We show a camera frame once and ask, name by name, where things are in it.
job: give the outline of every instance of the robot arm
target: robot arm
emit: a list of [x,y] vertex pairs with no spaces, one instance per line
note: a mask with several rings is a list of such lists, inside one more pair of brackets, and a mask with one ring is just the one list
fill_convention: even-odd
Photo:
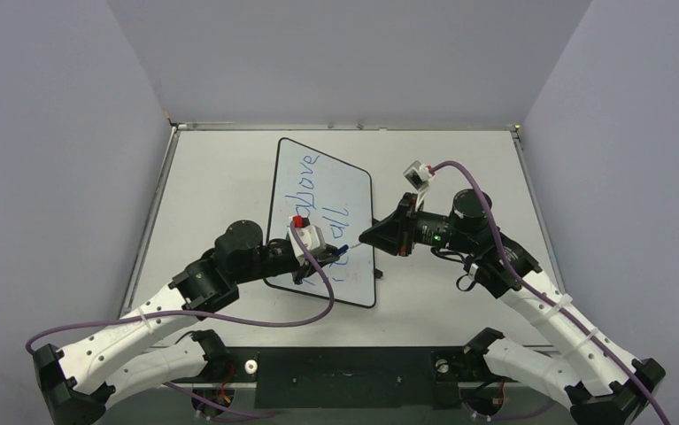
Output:
[[[518,380],[570,407],[580,425],[633,421],[647,400],[623,368],[635,369],[634,378],[650,392],[659,387],[664,369],[654,359],[639,361],[614,344],[573,306],[569,295],[558,291],[523,247],[491,227],[482,203],[492,206],[487,195],[480,199],[475,190],[465,189],[454,197],[448,216],[424,212],[420,193],[429,189],[433,169],[415,162],[405,177],[419,192],[405,193],[397,210],[363,232],[360,242],[402,257],[410,255],[417,243],[431,246],[439,257],[441,249],[463,254],[472,280],[527,319],[562,359],[547,359],[492,329],[467,344],[468,356],[484,360],[493,374]],[[504,266],[494,232],[521,282]]]
[[[339,259],[342,251],[326,244],[318,228],[307,219],[294,221],[297,236],[320,266]],[[47,344],[34,351],[37,382],[52,420],[56,425],[88,425],[131,394],[213,368],[226,355],[213,331],[194,332],[173,347],[142,353],[202,320],[196,312],[214,313],[235,302],[239,283],[292,273],[299,284],[313,272],[297,241],[289,236],[263,243],[258,224],[233,223],[217,238],[214,248],[121,318],[140,316],[140,320],[108,326],[62,348]],[[171,311],[178,314],[155,317],[155,313]]]

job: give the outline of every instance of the wall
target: wall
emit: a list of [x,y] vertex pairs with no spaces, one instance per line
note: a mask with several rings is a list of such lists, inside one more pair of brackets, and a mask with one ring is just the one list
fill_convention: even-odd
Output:
[[592,2],[523,140],[568,291],[679,423],[679,1]]
[[518,124],[590,0],[108,0],[178,122]]
[[0,1],[0,425],[51,423],[29,336],[117,314],[168,136],[104,2]]

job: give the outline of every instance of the metal frame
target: metal frame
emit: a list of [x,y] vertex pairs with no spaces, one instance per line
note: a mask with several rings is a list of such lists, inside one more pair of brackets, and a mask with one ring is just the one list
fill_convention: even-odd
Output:
[[157,180],[157,189],[154,194],[154,198],[151,202],[149,214],[146,218],[146,225],[143,229],[143,236],[141,238],[141,243],[139,245],[138,253],[135,257],[135,263],[133,266],[133,273],[130,276],[128,282],[128,288],[126,291],[126,296],[123,299],[123,304],[120,310],[120,316],[128,313],[131,310],[131,305],[135,297],[135,291],[138,287],[138,280],[143,268],[143,262],[146,260],[146,251],[149,249],[149,242],[151,240],[151,234],[154,230],[154,224],[157,220],[157,214],[159,211],[159,206],[162,203],[162,197],[165,193],[165,186],[167,183],[167,177],[170,173],[170,168],[172,167],[173,158],[175,150],[177,149],[177,143],[180,139],[181,131],[273,131],[273,130],[284,130],[284,131],[299,131],[299,130],[325,130],[325,131],[486,131],[486,130],[507,130],[511,132],[513,139],[513,146],[516,149],[516,154],[519,158],[519,163],[521,165],[521,171],[524,173],[524,178],[527,182],[527,188],[529,190],[529,197],[532,199],[532,205],[535,208],[537,214],[537,221],[539,222],[540,229],[543,234],[543,239],[545,240],[545,245],[548,251],[548,256],[550,257],[550,262],[552,265],[553,272],[555,273],[556,284],[559,289],[566,292],[566,287],[563,284],[563,279],[560,274],[558,267],[558,262],[555,258],[555,253],[552,248],[552,243],[550,236],[548,235],[547,227],[545,226],[542,210],[540,209],[539,203],[535,198],[535,191],[532,185],[532,181],[529,178],[529,172],[527,169],[527,163],[524,160],[524,155],[522,152],[521,140],[517,133],[519,126],[472,126],[455,124],[451,125],[430,125],[430,124],[407,124],[407,125],[394,125],[393,127],[385,127],[383,125],[370,125],[360,123],[352,124],[304,124],[304,125],[281,125],[281,124],[236,124],[231,122],[219,122],[219,123],[181,123],[173,124],[172,132],[170,134],[170,139],[167,143],[167,150],[165,152],[165,158],[162,162],[162,167],[159,170],[159,178]]

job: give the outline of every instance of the white table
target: white table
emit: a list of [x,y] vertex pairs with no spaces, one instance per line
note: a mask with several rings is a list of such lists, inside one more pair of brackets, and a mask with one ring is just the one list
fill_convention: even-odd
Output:
[[[366,169],[373,177],[376,219],[391,213],[412,187],[402,176],[415,159],[463,163],[493,199],[502,231],[521,243],[554,277],[521,163],[507,131],[181,131],[164,195],[138,275],[132,307],[213,246],[236,220],[253,220],[266,232],[277,141],[282,137]],[[448,214],[454,194],[467,187],[453,169],[438,174],[425,209]],[[337,304],[322,321],[302,328],[254,328],[206,320],[229,346],[442,346],[462,345],[485,327],[525,345],[545,340],[482,287],[457,291],[458,265],[436,259],[424,246],[410,258],[376,251],[384,272],[377,304]],[[261,321],[293,321],[321,311],[326,301],[267,287],[240,285],[240,299],[221,313]],[[177,336],[163,343],[171,344]]]

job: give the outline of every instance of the whiteboard black frame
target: whiteboard black frame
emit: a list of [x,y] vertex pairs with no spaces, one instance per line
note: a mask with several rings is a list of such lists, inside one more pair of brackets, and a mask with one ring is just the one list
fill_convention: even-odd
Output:
[[[364,170],[364,169],[360,168],[359,166],[355,166],[353,164],[350,164],[347,161],[343,161],[339,158],[328,155],[327,153],[319,151],[319,150],[317,150],[317,149],[315,149],[311,146],[308,146],[306,144],[302,144],[302,143],[300,143],[296,140],[292,140],[289,137],[283,137],[283,138],[279,139],[279,142],[277,142],[277,144],[276,144],[276,161],[274,163],[274,181],[272,182],[272,186],[271,186],[271,202],[269,203],[269,220],[266,223],[266,235],[267,236],[271,233],[271,221],[272,221],[271,219],[272,219],[272,215],[274,214],[274,193],[276,191],[276,172],[277,172],[277,170],[279,170],[279,151],[282,148],[282,142],[284,142],[284,141],[299,144],[300,146],[302,146],[304,148],[310,149],[311,151],[319,153],[320,155],[324,155],[327,158],[331,158],[334,161],[339,161],[342,164],[345,164],[346,166],[351,166],[352,168],[357,168],[359,171],[362,171],[363,173],[367,174],[367,178],[370,181],[370,220],[371,220],[371,222],[373,220],[375,220],[375,218],[373,216],[373,176],[370,175],[370,173],[367,170]],[[362,305],[362,304],[357,304],[357,303],[351,303],[350,301],[343,301],[343,300],[340,300],[340,299],[335,299],[335,301],[337,303],[342,303],[342,304],[346,304],[346,305],[354,305],[356,307],[362,307],[362,308],[373,308],[373,307],[375,307],[376,303],[378,303],[378,292],[376,291],[377,288],[376,288],[376,283],[375,283],[375,280],[376,280],[376,278],[375,278],[375,249],[371,250],[371,258],[373,260],[373,270],[374,270],[373,303],[371,305]],[[303,292],[303,291],[300,291],[300,290],[291,290],[290,288],[284,288],[283,286],[272,285],[271,283],[269,283],[266,280],[266,278],[264,278],[263,281],[266,284],[266,286],[268,286],[269,288],[274,288],[276,290],[286,290],[287,292],[293,292],[293,293],[305,295],[305,296],[308,296],[308,297],[328,299],[328,297],[323,297],[322,295],[309,294],[307,292]]]

